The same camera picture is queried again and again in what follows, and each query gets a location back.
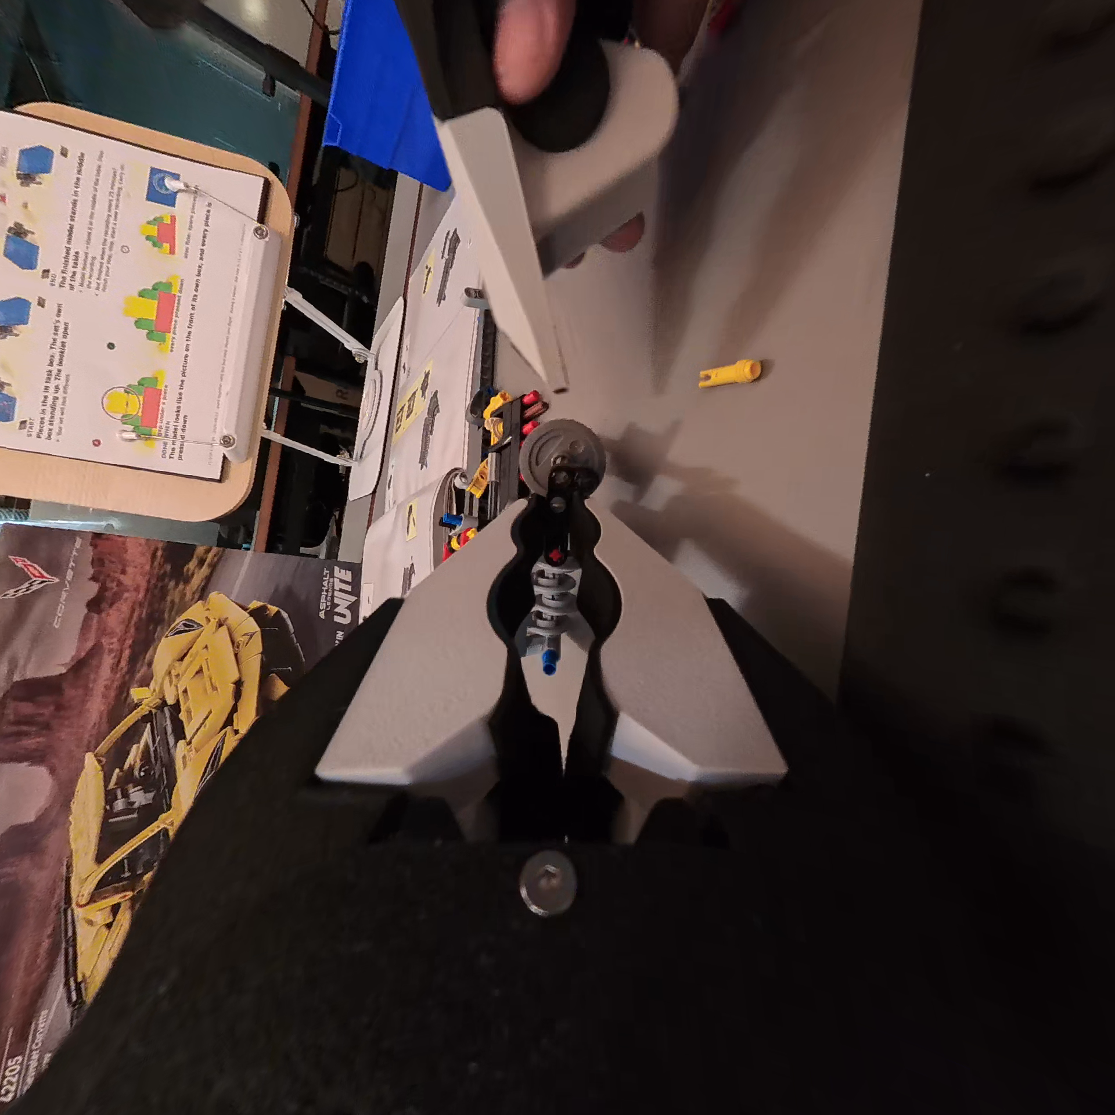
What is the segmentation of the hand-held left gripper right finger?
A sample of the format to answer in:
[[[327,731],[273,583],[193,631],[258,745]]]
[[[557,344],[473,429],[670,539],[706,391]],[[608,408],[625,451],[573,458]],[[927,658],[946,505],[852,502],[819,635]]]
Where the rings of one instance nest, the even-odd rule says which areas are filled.
[[[601,506],[577,506],[570,541],[592,634],[570,837],[630,845],[662,802],[776,786],[785,760],[703,594]]]

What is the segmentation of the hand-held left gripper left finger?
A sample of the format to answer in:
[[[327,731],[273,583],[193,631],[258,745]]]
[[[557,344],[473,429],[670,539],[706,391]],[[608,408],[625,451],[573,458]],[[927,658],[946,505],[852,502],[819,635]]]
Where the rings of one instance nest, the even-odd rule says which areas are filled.
[[[316,766],[329,785],[443,800],[470,841],[509,839],[519,788],[492,725],[533,594],[515,501],[399,602]]]

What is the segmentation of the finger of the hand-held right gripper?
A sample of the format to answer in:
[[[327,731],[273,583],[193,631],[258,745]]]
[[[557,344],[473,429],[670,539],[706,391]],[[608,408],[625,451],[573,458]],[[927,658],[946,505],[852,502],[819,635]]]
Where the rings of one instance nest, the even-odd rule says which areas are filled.
[[[566,371],[507,124],[485,107],[446,121],[435,117],[434,128],[468,213],[495,324],[544,384],[564,393]]]

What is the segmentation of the lego engine subassembly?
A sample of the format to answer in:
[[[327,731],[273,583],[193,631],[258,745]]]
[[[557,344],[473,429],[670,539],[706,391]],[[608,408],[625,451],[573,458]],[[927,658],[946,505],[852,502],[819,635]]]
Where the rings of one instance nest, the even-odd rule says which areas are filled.
[[[520,656],[536,658],[547,679],[557,675],[565,650],[588,652],[594,642],[578,599],[584,574],[580,514],[598,480],[592,468],[574,465],[569,452],[557,455],[549,469],[541,551],[529,574],[533,602],[516,636]]]

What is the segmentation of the grey lego differential housing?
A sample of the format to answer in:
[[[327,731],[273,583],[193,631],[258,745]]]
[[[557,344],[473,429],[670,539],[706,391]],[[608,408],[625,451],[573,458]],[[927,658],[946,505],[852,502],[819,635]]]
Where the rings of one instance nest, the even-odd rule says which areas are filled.
[[[589,496],[604,480],[606,455],[590,428],[568,419],[552,420],[539,424],[523,440],[519,469],[531,494],[547,496],[550,473],[562,470]]]

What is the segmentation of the lego instruction booklet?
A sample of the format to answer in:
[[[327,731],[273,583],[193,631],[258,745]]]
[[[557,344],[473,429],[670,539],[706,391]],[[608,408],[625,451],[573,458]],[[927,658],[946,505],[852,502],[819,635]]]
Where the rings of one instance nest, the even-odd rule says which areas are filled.
[[[464,412],[479,384],[479,311],[464,306],[464,291],[480,289],[481,275],[460,200],[452,200],[412,263],[385,460],[373,493],[382,514],[369,525],[361,557],[362,619],[436,569],[435,501],[470,455]]]

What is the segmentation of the lego chassis assembly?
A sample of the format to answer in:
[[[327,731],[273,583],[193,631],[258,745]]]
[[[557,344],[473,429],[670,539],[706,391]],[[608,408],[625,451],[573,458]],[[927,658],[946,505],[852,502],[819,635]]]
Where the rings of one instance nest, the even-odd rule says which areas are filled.
[[[435,565],[456,554],[525,494],[520,447],[548,412],[537,391],[509,395],[495,385],[496,324],[479,289],[464,291],[464,306],[479,312],[477,387],[464,416],[477,448],[451,470],[435,501]]]

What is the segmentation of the yellow car lego set box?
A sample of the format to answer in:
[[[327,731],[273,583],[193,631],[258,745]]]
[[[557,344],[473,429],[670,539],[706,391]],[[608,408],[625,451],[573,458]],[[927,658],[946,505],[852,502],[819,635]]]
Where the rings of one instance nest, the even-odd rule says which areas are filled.
[[[1,1053],[12,1112],[185,813],[366,614],[357,562],[2,525]]]

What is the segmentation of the person's right hand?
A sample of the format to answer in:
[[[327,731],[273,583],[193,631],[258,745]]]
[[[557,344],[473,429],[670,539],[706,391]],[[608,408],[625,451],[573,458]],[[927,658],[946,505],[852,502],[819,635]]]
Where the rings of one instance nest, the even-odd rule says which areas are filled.
[[[500,5],[492,71],[543,274],[598,235],[612,253],[642,238],[678,120],[675,74],[719,6],[633,3],[630,47],[593,40],[620,3]]]

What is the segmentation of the blue plastic bin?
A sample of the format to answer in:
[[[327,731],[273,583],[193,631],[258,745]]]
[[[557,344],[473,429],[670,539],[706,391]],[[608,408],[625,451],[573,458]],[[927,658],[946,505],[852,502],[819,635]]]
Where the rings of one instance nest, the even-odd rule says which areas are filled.
[[[414,51],[393,2],[343,5],[324,145],[432,190],[451,188]]]

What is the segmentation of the white board stand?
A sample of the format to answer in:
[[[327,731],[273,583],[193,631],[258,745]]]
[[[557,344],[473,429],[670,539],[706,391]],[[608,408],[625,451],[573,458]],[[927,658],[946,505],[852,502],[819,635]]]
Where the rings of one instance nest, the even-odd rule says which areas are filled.
[[[349,456],[330,456],[269,429],[262,429],[261,437],[286,449],[310,456],[317,461],[347,470],[350,473],[347,478],[349,501],[373,496],[381,480],[386,453],[387,411],[394,397],[406,299],[399,297],[395,301],[369,346],[363,346],[292,287],[285,287],[282,297],[286,307],[308,318],[339,342],[349,355],[362,359],[365,366],[363,391],[357,413],[353,452]]]

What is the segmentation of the printed instruction board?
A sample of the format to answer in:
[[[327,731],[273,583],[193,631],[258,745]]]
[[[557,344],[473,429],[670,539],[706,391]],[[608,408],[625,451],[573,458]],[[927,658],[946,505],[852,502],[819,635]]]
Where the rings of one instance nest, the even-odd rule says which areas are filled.
[[[256,470],[293,210],[260,162],[2,112],[4,496],[215,521]]]

